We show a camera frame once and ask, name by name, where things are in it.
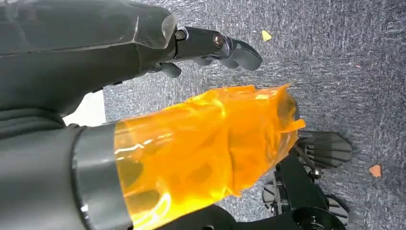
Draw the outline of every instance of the gray carpet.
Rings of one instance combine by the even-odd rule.
[[[201,68],[182,76],[148,74],[104,90],[108,120],[144,114],[210,88],[291,83],[309,130],[337,131],[355,156],[319,182],[351,208],[349,230],[406,229],[406,1],[150,0],[180,25],[215,29],[252,44],[259,70]],[[261,30],[273,35],[263,42]],[[380,164],[382,178],[368,169]],[[237,220],[269,215],[261,201],[266,177],[242,197],[219,204]]]

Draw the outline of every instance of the orange plastic wrap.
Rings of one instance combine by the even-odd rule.
[[[305,126],[287,85],[209,90],[121,121],[117,168],[134,229],[154,229],[239,195],[287,154]]]

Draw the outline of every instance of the robotic finger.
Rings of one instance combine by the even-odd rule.
[[[194,60],[200,66],[208,66],[219,60],[224,66],[238,66],[250,71],[259,68],[262,57],[249,44],[221,35],[217,31],[193,27],[179,27],[174,33],[176,53],[172,60],[156,64],[149,72],[162,71],[171,78],[178,77],[180,68],[171,62]]]

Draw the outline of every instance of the wrapped robotic hand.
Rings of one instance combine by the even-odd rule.
[[[214,89],[120,121],[114,155],[135,229],[239,195],[287,156],[305,123],[286,88]]]

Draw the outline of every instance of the robotic arm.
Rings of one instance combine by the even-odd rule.
[[[184,60],[249,70],[262,62],[250,45],[177,27],[176,17],[157,6],[0,0],[1,228],[133,226],[113,154],[117,124],[65,127],[61,117],[106,85],[147,72],[177,77],[175,63]]]

